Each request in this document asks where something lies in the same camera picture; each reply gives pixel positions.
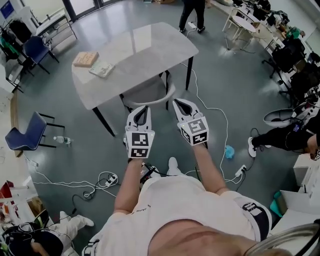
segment white book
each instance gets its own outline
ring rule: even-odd
[[[100,78],[106,78],[114,68],[114,65],[97,59],[96,62],[92,65],[92,67],[89,69],[89,72]]]

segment blue sign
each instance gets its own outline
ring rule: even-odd
[[[4,6],[0,8],[0,10],[5,19],[7,19],[15,11],[10,1],[6,2]]]

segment bottle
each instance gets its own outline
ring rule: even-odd
[[[64,136],[55,136],[53,137],[53,139],[58,142],[58,143],[61,143],[61,144],[67,144],[69,145],[71,143],[71,139],[68,138],[68,137],[64,137]]]

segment crumpled blue object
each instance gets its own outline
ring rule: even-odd
[[[226,145],[225,146],[225,158],[232,159],[235,155],[235,150],[232,146]]]

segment black shoe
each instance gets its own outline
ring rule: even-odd
[[[205,26],[203,26],[201,29],[200,29],[200,28],[198,28],[198,33],[199,33],[199,34],[201,34],[203,31],[205,31],[205,29],[206,29],[206,27],[205,27]]]

